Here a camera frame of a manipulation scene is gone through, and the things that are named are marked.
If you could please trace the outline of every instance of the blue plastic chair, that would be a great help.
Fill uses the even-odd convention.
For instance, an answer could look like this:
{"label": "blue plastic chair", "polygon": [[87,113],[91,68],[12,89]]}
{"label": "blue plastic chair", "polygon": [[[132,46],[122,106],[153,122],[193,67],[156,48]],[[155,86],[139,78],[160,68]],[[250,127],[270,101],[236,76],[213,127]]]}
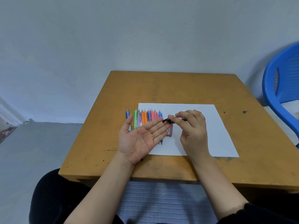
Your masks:
{"label": "blue plastic chair", "polygon": [[281,105],[299,100],[299,43],[284,49],[268,63],[262,86],[270,108],[299,138],[299,121]]}

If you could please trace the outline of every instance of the white wall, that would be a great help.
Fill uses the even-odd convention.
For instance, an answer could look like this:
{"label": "white wall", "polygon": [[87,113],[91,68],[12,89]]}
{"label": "white wall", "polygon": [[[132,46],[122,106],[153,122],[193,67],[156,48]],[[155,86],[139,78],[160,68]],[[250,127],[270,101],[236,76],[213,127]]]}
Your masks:
{"label": "white wall", "polygon": [[299,0],[1,0],[0,96],[26,119],[74,123],[111,70],[235,73],[260,97],[298,13]]}

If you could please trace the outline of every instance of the green pen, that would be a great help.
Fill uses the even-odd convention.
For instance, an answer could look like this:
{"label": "green pen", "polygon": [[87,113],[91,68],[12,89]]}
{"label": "green pen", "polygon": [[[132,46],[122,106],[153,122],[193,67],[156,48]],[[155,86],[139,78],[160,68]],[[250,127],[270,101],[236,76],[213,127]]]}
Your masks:
{"label": "green pen", "polygon": [[135,129],[137,127],[137,109],[135,109],[135,111],[134,111],[133,120],[134,120],[134,129]]}

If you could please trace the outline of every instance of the open palm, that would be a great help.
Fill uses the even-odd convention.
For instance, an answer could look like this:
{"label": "open palm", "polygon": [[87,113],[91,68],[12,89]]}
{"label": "open palm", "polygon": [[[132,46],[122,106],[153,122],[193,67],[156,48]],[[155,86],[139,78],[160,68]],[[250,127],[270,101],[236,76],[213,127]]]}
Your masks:
{"label": "open palm", "polygon": [[119,131],[118,151],[135,165],[167,135],[170,124],[160,117],[128,132],[132,120],[131,114]]}

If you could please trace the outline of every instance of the table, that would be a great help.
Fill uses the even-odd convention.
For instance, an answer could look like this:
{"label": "table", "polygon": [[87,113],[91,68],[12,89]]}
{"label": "table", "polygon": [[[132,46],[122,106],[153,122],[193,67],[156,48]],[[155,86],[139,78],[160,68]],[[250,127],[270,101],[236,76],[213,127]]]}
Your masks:
{"label": "table", "polygon": [[[236,186],[299,189],[299,151],[234,74],[111,71],[59,174],[98,179],[138,103],[214,104],[239,158],[217,157]],[[198,181],[186,156],[147,155],[133,178]]]}

